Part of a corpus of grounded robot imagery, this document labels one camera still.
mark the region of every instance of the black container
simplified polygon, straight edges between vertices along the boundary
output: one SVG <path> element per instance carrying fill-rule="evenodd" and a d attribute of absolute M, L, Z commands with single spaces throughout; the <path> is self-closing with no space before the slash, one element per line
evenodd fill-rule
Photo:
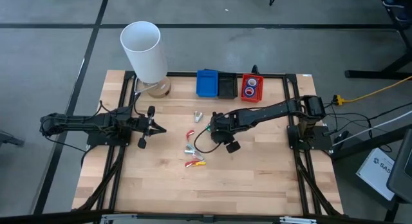
<path fill-rule="evenodd" d="M 238 96 L 238 78 L 235 73 L 218 73 L 218 98 L 234 99 Z"/>

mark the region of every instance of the concrete floor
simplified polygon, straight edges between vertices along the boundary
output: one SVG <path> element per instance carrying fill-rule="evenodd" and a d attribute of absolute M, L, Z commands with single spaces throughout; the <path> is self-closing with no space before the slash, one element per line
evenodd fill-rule
<path fill-rule="evenodd" d="M 0 23 L 94 23 L 102 0 L 0 0 Z M 154 23 L 389 24 L 380 0 L 109 0 L 104 24 L 145 20 Z M 132 70 L 120 45 L 121 29 L 100 30 L 84 79 L 76 115 L 95 111 L 106 70 Z M 345 70 L 380 70 L 405 51 L 390 30 L 161 29 L 170 71 L 204 68 L 267 73 L 310 73 L 317 94 L 354 98 L 393 80 L 346 79 Z M 39 118 L 63 113 L 70 99 L 90 29 L 0 29 L 0 129 L 26 140 L 24 147 L 0 148 L 0 216 L 33 210 L 52 143 L 38 132 Z M 406 66 L 402 71 L 412 71 Z M 406 82 L 336 112 L 368 116 L 410 102 Z M 378 124 L 409 110 L 386 115 Z M 339 126 L 346 123 L 339 119 Z M 386 126 L 411 123 L 407 117 Z M 334 119 L 326 123 L 334 126 Z M 347 130 L 356 133 L 361 127 Z M 66 143 L 84 147 L 86 135 L 69 133 Z M 396 157 L 397 144 L 392 145 Z M 45 212 L 67 211 L 80 173 L 80 153 L 64 148 Z M 385 209 L 337 175 L 345 213 L 380 219 Z M 401 205 L 396 221 L 407 223 L 412 206 Z"/>

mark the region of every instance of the wooden table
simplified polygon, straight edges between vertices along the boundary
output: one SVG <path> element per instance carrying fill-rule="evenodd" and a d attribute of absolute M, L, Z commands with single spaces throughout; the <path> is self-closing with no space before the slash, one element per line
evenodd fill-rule
<path fill-rule="evenodd" d="M 118 106 L 124 73 L 125 71 L 109 70 L 106 75 L 100 99 L 108 109 Z M 196 95 L 196 77 L 170 79 L 172 90 L 165 98 L 152 98 L 144 93 L 138 99 L 138 112 L 146 113 L 150 105 L 156 107 L 154 119 L 166 128 L 167 133 L 148 138 L 146 149 L 137 147 L 141 133 L 132 134 L 131 143 L 126 147 L 115 210 L 301 215 L 294 157 L 286 135 L 287 117 L 263 122 L 246 132 L 236 134 L 235 138 L 241 144 L 239 151 L 229 154 L 222 146 L 205 155 L 207 165 L 186 168 L 184 163 L 191 160 L 191 156 L 183 153 L 188 130 L 195 130 L 195 135 L 190 139 L 193 142 L 194 136 L 209 123 L 213 111 L 228 112 L 256 104 L 243 102 L 239 97 L 234 100 L 200 98 Z M 315 95 L 311 75 L 297 75 L 297 79 L 300 95 Z M 282 80 L 265 79 L 263 100 L 259 106 L 284 100 Z M 204 114 L 199 123 L 194 123 L 194 111 Z M 197 145 L 204 150 L 215 146 L 208 133 L 199 138 Z M 100 183 L 107 153 L 108 146 L 98 146 L 87 154 L 73 208 L 82 205 Z M 342 212 L 329 157 L 321 151 L 311 151 L 311 154 L 319 188 L 335 209 Z M 109 184 L 104 201 L 106 208 L 110 192 Z M 313 212 L 312 197 L 307 185 L 306 193 L 309 208 Z"/>

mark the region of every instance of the white cable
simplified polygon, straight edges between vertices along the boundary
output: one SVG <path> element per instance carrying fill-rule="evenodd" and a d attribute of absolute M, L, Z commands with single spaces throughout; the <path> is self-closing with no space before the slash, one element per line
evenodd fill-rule
<path fill-rule="evenodd" d="M 386 124 L 388 124 L 388 123 L 392 123 L 393 121 L 396 121 L 396 120 L 398 120 L 398 119 L 400 119 L 400 118 L 403 118 L 403 117 L 407 116 L 407 115 L 410 114 L 410 113 L 412 113 L 412 111 L 408 111 L 407 113 L 404 113 L 403 115 L 400 115 L 400 116 L 397 117 L 397 118 L 391 119 L 391 120 L 389 120 L 389 121 L 386 121 L 386 122 L 384 122 L 384 123 L 381 123 L 381 124 L 379 124 L 379 125 L 376 125 L 375 127 L 371 127 L 371 128 L 366 129 L 366 130 L 364 130 L 364 131 L 361 131 L 360 133 L 357 133 L 356 135 L 353 135 L 353 136 L 350 136 L 350 137 L 348 137 L 348 138 L 346 138 L 346 139 L 344 139 L 344 140 L 341 140 L 341 141 L 333 144 L 332 146 L 335 146 L 335 145 L 338 145 L 338 144 L 340 144 L 340 143 L 343 143 L 343 142 L 345 142 L 345 141 L 347 141 L 347 140 L 349 140 L 349 139 L 351 139 L 351 138 L 353 138 L 353 137 L 355 137 L 355 136 L 358 136 L 358 135 L 360 135 L 360 134 L 362 134 L 362 133 L 365 133 L 366 131 L 375 129 L 375 128 L 377 128 L 377 127 L 386 125 Z"/>

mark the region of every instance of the yellow cable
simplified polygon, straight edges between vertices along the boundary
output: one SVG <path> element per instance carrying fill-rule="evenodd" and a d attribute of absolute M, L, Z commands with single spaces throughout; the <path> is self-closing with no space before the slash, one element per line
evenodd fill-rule
<path fill-rule="evenodd" d="M 395 84 L 392 84 L 392 85 L 390 85 L 390 86 L 387 86 L 387 87 L 385 87 L 385 88 L 378 89 L 377 91 L 374 91 L 374 92 L 372 92 L 372 93 L 368 93 L 367 95 L 361 96 L 361 97 L 359 97 L 359 98 L 355 98 L 355 99 L 351 99 L 351 100 L 345 100 L 345 99 L 342 98 L 342 103 L 345 103 L 345 102 L 356 102 L 356 101 L 358 101 L 358 100 L 364 99 L 364 98 L 366 98 L 366 97 L 369 97 L 369 96 L 371 96 L 371 95 L 374 95 L 374 94 L 377 94 L 377 93 L 379 93 L 379 92 L 381 92 L 381 91 L 384 91 L 385 89 L 389 89 L 389 88 L 392 88 L 392 87 L 394 87 L 394 86 L 397 86 L 397 85 L 399 85 L 399 84 L 401 84 L 401 83 L 403 83 L 403 82 L 405 82 L 405 81 L 407 81 L 407 80 L 409 80 L 409 79 L 412 79 L 412 76 L 407 77 L 406 79 L 400 80 L 399 82 L 397 82 L 397 83 L 395 83 Z"/>

